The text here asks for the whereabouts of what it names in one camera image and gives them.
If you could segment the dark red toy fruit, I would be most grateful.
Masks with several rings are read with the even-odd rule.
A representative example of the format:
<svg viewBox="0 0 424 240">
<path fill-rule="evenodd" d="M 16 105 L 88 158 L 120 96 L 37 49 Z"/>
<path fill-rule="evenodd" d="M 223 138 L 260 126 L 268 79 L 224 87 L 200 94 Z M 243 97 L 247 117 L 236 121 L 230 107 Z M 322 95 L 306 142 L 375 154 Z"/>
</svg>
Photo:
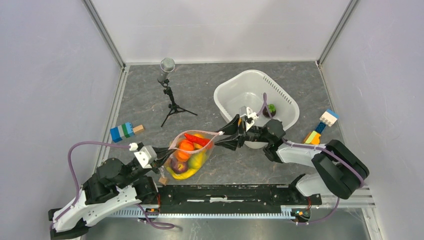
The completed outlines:
<svg viewBox="0 0 424 240">
<path fill-rule="evenodd" d="M 189 166 L 186 161 L 179 161 L 175 158 L 171 159 L 170 168 L 175 174 L 183 174 L 188 171 Z"/>
</svg>

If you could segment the orange toy pumpkin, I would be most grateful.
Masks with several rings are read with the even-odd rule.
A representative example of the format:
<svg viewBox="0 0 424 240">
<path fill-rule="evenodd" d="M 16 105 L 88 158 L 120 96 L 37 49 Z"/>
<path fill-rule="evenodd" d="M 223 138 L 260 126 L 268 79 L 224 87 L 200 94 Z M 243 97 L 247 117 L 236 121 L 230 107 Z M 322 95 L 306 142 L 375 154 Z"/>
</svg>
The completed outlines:
<svg viewBox="0 0 424 240">
<path fill-rule="evenodd" d="M 189 158 L 191 157 L 191 154 L 188 152 L 191 152 L 194 150 L 195 150 L 194 144 L 187 139 L 183 139 L 182 141 L 179 142 L 178 150 L 176 150 L 174 156 L 176 157 L 177 160 L 181 162 L 187 162 Z"/>
</svg>

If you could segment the clear zip top bag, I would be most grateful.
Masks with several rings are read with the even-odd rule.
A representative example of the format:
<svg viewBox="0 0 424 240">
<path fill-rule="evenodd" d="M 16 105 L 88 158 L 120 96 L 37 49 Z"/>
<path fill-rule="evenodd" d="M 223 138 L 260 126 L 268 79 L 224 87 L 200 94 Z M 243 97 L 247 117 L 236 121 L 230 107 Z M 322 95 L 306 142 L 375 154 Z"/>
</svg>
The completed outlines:
<svg viewBox="0 0 424 240">
<path fill-rule="evenodd" d="M 164 167 L 175 180 L 186 180 L 195 175 L 209 159 L 215 141 L 222 131 L 187 130 L 178 134 L 169 149 L 173 152 Z"/>
</svg>

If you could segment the orange yellow bell pepper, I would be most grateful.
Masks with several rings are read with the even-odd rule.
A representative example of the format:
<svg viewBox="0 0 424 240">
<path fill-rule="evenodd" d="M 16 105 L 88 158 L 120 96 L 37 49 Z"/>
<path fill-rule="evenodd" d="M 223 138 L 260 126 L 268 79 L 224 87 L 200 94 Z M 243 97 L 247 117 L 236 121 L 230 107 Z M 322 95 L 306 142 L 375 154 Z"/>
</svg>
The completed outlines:
<svg viewBox="0 0 424 240">
<path fill-rule="evenodd" d="M 206 139 L 206 137 L 204 136 L 204 135 L 202 135 L 202 134 L 200 134 L 200 133 L 195 133 L 195 134 L 193 134 L 195 137 L 197 137 L 197 138 L 202 138 L 202 139 Z"/>
</svg>

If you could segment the red toy chili pepper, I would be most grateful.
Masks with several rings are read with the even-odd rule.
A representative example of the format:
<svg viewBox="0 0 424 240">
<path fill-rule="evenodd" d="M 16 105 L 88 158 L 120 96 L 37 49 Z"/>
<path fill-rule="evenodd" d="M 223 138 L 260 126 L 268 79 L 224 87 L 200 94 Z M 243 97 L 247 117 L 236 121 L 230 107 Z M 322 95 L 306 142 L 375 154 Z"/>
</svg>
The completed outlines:
<svg viewBox="0 0 424 240">
<path fill-rule="evenodd" d="M 184 137 L 188 141 L 192 142 L 196 149 L 201 149 L 203 147 L 206 147 L 207 145 L 209 145 L 209 143 L 211 141 L 209 138 L 206 138 L 206 139 L 198 138 L 198 137 L 194 136 L 193 134 L 188 134 L 188 133 L 185 133 Z"/>
</svg>

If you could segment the yellow toy bananas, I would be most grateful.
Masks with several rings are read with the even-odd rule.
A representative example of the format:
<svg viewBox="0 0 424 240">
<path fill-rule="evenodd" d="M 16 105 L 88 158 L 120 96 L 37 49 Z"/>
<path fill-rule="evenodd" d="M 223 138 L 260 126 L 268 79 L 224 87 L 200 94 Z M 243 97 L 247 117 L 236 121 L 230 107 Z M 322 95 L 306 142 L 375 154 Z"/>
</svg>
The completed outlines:
<svg viewBox="0 0 424 240">
<path fill-rule="evenodd" d="M 175 180 L 186 180 L 196 174 L 199 171 L 199 168 L 189 168 L 186 172 L 183 173 L 175 173 L 170 167 L 166 167 L 166 170 Z"/>
</svg>

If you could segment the white plastic basin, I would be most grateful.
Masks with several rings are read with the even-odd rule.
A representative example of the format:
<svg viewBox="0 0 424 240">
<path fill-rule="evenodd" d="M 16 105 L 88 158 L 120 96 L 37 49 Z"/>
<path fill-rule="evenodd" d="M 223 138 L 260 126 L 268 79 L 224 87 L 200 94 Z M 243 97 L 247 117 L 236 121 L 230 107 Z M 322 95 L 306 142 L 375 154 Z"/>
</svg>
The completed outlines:
<svg viewBox="0 0 424 240">
<path fill-rule="evenodd" d="M 300 116 L 296 101 L 266 73 L 250 69 L 221 83 L 214 91 L 213 99 L 221 116 L 229 123 L 239 109 L 249 107 L 259 113 L 263 105 L 263 94 L 266 93 L 268 104 L 276 109 L 275 119 L 282 122 L 287 131 Z"/>
</svg>

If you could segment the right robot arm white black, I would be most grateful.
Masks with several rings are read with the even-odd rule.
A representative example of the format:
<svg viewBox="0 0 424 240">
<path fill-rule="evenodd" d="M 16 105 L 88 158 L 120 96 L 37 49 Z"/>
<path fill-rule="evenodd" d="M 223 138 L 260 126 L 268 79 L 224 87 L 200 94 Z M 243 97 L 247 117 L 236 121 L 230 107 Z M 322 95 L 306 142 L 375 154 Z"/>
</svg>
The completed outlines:
<svg viewBox="0 0 424 240">
<path fill-rule="evenodd" d="M 368 167 L 337 139 L 318 145 L 296 143 L 285 139 L 286 132 L 277 119 L 270 119 L 263 126 L 248 126 L 251 122 L 246 116 L 236 115 L 218 130 L 224 138 L 215 145 L 235 151 L 245 142 L 265 143 L 262 150 L 271 162 L 314 168 L 316 173 L 301 174 L 290 184 L 288 196 L 295 204 L 317 194 L 347 200 L 370 175 Z"/>
</svg>

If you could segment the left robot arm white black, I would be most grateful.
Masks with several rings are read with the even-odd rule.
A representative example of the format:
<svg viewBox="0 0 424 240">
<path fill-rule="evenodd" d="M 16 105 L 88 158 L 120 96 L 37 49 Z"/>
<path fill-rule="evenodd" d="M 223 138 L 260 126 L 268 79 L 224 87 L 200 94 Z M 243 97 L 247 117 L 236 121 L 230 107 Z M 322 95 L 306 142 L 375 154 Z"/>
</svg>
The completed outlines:
<svg viewBox="0 0 424 240">
<path fill-rule="evenodd" d="M 112 157 L 96 168 L 76 196 L 63 208 L 48 211 L 52 240 L 70 240 L 88 233 L 89 229 L 108 215 L 131 205 L 159 204 L 159 189 L 147 173 L 159 173 L 174 150 L 131 143 L 123 149 L 136 154 L 124 164 Z"/>
</svg>

